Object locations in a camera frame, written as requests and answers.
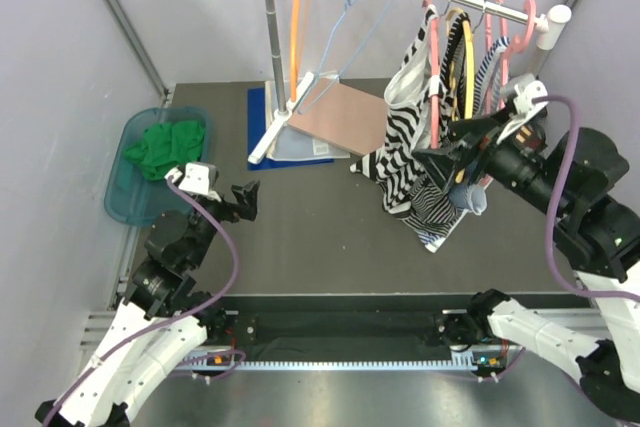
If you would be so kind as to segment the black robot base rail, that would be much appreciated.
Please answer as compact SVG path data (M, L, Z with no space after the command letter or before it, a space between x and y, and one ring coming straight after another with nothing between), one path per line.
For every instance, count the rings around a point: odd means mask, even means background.
M197 313L209 339L239 346L281 339L410 338L428 346L496 337L487 317L508 296L463 294L225 296Z

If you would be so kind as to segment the black white striped tank top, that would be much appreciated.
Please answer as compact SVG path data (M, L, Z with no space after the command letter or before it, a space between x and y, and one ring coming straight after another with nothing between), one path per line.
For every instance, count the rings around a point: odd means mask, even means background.
M430 72L429 31L438 19L436 7L424 4L418 32L384 90L387 114L383 145L349 167L351 173L380 187L382 209L396 218L409 216L411 190L422 175L411 151L429 112L424 105L428 101L426 77Z

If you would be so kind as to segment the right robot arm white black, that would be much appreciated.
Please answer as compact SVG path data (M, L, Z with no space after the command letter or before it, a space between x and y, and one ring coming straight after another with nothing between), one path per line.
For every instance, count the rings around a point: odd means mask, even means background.
M608 337L554 324L514 297L489 289L475 294L464 319L467 339L505 340L561 370L601 412L639 421L639 216L609 192L628 162L613 141L572 125L551 154L528 152L503 138L498 115L461 121L452 145L414 156L433 180L450 186L463 168L487 174L546 216L545 257L558 271L562 255L577 277L563 288L594 302Z

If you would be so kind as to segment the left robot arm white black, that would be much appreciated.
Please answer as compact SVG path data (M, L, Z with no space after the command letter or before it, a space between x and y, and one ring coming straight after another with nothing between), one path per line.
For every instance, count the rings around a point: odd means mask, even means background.
M169 187L191 204L152 223L144 261L135 270L106 334L74 383L35 413L43 426L128 426L151 394L194 349L216 343L227 321L218 301L228 292L197 292L198 269L225 222L253 221L260 183L234 185L232 201L216 191L191 193L176 175Z

